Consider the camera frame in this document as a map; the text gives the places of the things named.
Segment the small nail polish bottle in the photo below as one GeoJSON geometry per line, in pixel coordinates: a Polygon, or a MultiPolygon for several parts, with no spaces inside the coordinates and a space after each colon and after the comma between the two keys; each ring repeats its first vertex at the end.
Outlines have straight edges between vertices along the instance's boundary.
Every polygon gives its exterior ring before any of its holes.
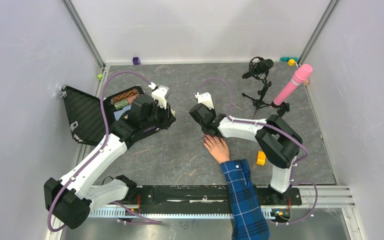
{"type": "Polygon", "coordinates": [[[171,112],[171,115],[175,118],[176,117],[176,111],[171,109],[170,112],[171,112]]]}

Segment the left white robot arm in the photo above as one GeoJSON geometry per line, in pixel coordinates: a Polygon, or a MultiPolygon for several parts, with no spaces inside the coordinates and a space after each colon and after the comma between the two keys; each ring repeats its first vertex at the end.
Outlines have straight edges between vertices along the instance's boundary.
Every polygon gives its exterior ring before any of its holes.
{"type": "Polygon", "coordinates": [[[90,212],[114,201],[133,203],[137,190],[121,179],[114,179],[94,190],[95,180],[131,146],[158,132],[168,129],[176,120],[165,96],[140,94],[130,110],[107,126],[103,139],[73,170],[60,179],[49,178],[44,183],[45,208],[48,218],[56,217],[63,227],[78,228],[90,212]]]}

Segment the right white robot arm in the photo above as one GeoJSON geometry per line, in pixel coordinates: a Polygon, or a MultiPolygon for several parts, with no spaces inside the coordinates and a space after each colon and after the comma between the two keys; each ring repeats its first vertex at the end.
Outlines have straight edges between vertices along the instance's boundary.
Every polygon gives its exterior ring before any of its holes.
{"type": "Polygon", "coordinates": [[[189,110],[204,134],[220,138],[238,138],[259,144],[266,160],[272,164],[272,177],[268,185],[269,199],[282,204],[293,197],[292,169],[300,150],[302,138],[276,114],[267,119],[251,120],[216,114],[202,103],[189,110]]]}

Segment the blue plaid sleeve forearm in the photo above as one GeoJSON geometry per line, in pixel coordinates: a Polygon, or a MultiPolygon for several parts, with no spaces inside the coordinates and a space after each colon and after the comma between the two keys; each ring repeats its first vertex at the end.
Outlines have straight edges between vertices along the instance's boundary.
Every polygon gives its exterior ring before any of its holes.
{"type": "Polygon", "coordinates": [[[268,240],[269,226],[261,210],[246,159],[220,164],[227,182],[233,216],[233,240],[268,240]]]}

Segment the person hand with painted nails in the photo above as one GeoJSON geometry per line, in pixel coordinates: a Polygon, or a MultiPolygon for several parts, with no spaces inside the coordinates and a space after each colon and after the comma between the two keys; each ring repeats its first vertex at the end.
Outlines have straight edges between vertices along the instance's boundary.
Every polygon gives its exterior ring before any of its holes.
{"type": "Polygon", "coordinates": [[[219,164],[231,160],[229,147],[223,138],[204,135],[202,143],[219,164]]]}

